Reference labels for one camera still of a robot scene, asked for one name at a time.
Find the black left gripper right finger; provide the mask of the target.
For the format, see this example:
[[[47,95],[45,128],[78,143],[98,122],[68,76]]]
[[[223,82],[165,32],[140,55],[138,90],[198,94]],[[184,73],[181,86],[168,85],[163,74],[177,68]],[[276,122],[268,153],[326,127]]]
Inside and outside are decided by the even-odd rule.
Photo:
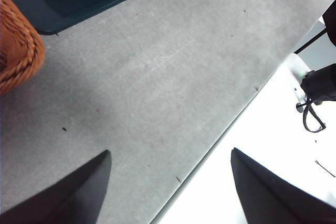
[[[335,207],[283,180],[234,148],[236,191],[248,223],[335,223]]]

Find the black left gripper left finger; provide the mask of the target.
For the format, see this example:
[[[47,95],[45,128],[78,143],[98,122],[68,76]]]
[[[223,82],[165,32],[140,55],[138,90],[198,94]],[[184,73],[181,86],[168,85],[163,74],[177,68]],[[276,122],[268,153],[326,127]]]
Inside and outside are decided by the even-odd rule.
[[[1,214],[1,223],[96,223],[108,189],[105,150],[38,194]]]

